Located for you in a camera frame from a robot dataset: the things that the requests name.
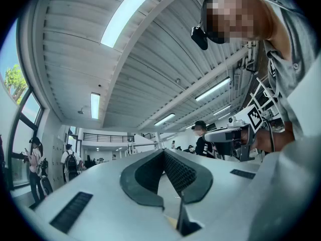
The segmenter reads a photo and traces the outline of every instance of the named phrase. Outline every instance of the vr headset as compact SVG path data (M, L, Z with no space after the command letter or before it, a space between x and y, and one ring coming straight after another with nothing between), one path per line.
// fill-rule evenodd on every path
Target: vr headset
M191 38L202 50L207 50L208 48L207 39L216 44L224 44L228 41L228 39L220 37L220 33L214 32L212 30L213 26L207 26L207 3L210 2L212 2L212 0L204 0L201 8L200 23L197 27L192 27L191 32Z

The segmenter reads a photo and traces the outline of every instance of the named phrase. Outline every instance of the person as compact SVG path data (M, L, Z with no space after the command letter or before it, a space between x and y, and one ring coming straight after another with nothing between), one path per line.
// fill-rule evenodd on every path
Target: person
M195 122L194 126L192 126L192 130L194 131L195 136L199 137L196 142L195 153L197 155L206 156L209 158L214 157L214 149L213 144L211 142L206 142L203 140L202 135L206 133L206 123L204 121L198 120Z
M31 193L34 197L35 204L38 205L42 200L45 199L44 191L42 190L41 184L40 184L40 177L37 174L37 166L40 165L40 162L44 159L44 148L37 137L33 137L30 141L32 143L32 152L29 153L27 148L25 148L25 151L28 156L28 160L30 163L29 170L30 170L30 187L31 187Z
M83 164L80 156L77 153L73 152L71 148L72 148L71 144L66 144L66 151L62 154L61 161L60 161L60 163L64 165L64 174L65 174L67 183L69 182L69 170L65 165L67 157L73 154L74 157L76 158L77 166L81 167Z
M187 149L185 149L183 152L195 154L195 149L192 145L189 145L189 147Z
M295 2L204 0L201 22L207 36L219 44L234 38L263 41L269 59L268 79L284 122L284 132L273 133L275 150L280 151L286 144L299 139L303 135L302 129L287 97L308 72L319 52L319 44L313 28ZM241 140L247 141L246 131L242 132ZM272 152L271 147L269 131L260 129L251 148Z

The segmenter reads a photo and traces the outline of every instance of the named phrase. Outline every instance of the black foam padding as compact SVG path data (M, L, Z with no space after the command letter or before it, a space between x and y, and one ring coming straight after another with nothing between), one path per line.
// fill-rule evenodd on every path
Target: black foam padding
M230 173L240 176L240 177L243 177L243 178L247 178L247 179L253 179L255 177L255 173L236 170L236 169L232 170Z
M92 194L79 192L75 197L59 212L59 214L50 222L51 226L67 233L81 212L84 210Z
M211 172L176 153L159 149L126 167L120 175L124 192L138 204L164 208L163 198L157 191L165 171L185 204L201 201L212 186Z

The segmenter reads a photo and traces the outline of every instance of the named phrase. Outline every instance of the woman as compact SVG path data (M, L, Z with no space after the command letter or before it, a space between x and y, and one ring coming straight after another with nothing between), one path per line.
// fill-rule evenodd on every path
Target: woman
M26 148L25 150L28 155L28 159L30 163L30 167L29 167L30 186L31 186L32 196L34 197L35 203L39 204L40 201L45 199L45 195L40 184L40 177L37 175L37 166L40 164L40 161L42 160L42 156L44 155L43 154L44 149L40 140L37 137L32 138L31 141L32 141L32 148L33 148L32 153L30 154ZM36 186L38 186L40 199L37 194Z

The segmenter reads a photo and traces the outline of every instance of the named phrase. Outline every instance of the cap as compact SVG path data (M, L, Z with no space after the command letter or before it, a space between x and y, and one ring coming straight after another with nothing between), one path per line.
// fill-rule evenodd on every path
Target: cap
M212 27L207 29L207 3L211 3L213 0L204 0L202 8L201 8L201 20L200 27L205 32L208 39L213 41L216 44L224 44L227 42L227 39L224 37L220 37L222 34L218 32L214 32Z
M195 129L195 126L201 126L202 128L206 129L206 123L201 120L198 120L197 122L195 122L194 126L192 126L192 129Z

